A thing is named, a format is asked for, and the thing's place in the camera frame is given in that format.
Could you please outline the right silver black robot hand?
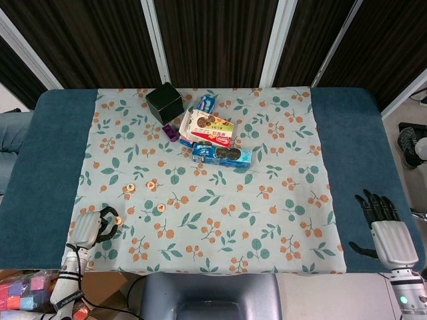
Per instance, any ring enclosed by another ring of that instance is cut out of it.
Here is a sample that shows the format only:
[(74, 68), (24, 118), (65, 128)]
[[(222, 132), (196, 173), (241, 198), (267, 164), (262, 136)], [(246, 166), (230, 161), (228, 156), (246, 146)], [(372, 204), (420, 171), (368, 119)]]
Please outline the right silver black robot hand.
[(349, 242), (353, 251), (379, 260), (389, 270), (409, 269), (419, 261), (411, 234), (400, 219), (393, 202), (369, 190), (364, 196), (354, 195), (362, 208), (375, 248), (362, 248)]

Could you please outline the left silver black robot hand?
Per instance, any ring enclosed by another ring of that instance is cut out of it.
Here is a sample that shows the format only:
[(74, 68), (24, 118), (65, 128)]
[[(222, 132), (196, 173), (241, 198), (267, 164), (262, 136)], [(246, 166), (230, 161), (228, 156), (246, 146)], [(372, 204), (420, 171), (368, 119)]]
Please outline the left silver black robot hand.
[(73, 247), (89, 250), (97, 243), (112, 240), (123, 219), (110, 206), (79, 216), (69, 238)]

